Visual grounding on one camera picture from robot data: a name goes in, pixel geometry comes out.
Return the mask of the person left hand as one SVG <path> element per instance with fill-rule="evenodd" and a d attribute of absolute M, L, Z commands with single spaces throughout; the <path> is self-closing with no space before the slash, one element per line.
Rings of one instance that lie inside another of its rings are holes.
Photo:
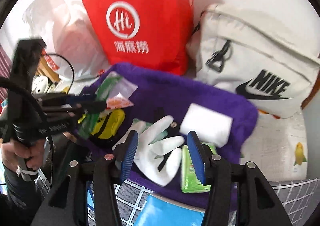
<path fill-rule="evenodd" d="M 44 144 L 46 140 L 38 140 L 33 146 L 26 147 L 18 141 L 11 139 L 8 143 L 1 144 L 2 162 L 5 167 L 15 172 L 18 159 L 28 159 L 27 167 L 37 170 L 43 166 Z"/>

